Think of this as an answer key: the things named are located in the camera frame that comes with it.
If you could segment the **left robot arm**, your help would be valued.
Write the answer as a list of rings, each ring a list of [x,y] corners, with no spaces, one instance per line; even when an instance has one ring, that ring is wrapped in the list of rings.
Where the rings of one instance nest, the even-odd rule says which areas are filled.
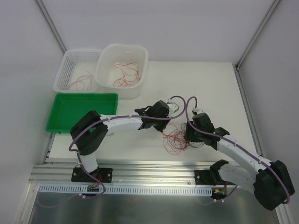
[[[162,132],[177,106],[172,106],[162,100],[153,106],[135,109],[130,115],[109,117],[99,115],[95,110],[89,111],[71,130],[70,134],[75,142],[75,150],[80,155],[80,163],[84,168],[82,176],[89,182],[93,182],[98,176],[98,165],[95,151],[99,148],[103,139],[110,134],[142,130],[154,127]]]

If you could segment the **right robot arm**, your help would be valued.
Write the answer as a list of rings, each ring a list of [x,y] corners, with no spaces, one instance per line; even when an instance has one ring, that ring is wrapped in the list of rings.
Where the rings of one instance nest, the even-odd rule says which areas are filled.
[[[267,210],[288,204],[295,193],[286,165],[250,153],[227,130],[215,128],[206,113],[187,119],[188,124],[206,145],[233,159],[240,168],[220,160],[210,167],[210,180],[215,184],[233,183],[252,193]]]

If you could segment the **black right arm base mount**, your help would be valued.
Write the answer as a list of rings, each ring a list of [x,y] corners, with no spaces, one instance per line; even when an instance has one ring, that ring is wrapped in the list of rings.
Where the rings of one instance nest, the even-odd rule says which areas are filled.
[[[225,185],[219,173],[211,170],[195,170],[194,179],[196,185]]]

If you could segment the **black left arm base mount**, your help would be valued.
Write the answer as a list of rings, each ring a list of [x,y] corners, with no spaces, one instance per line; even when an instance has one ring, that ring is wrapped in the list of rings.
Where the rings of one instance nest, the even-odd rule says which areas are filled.
[[[102,183],[111,183],[113,176],[112,168],[97,168],[90,173],[91,176],[97,178]],[[88,176],[81,167],[75,167],[72,172],[71,182],[96,182],[93,178]]]

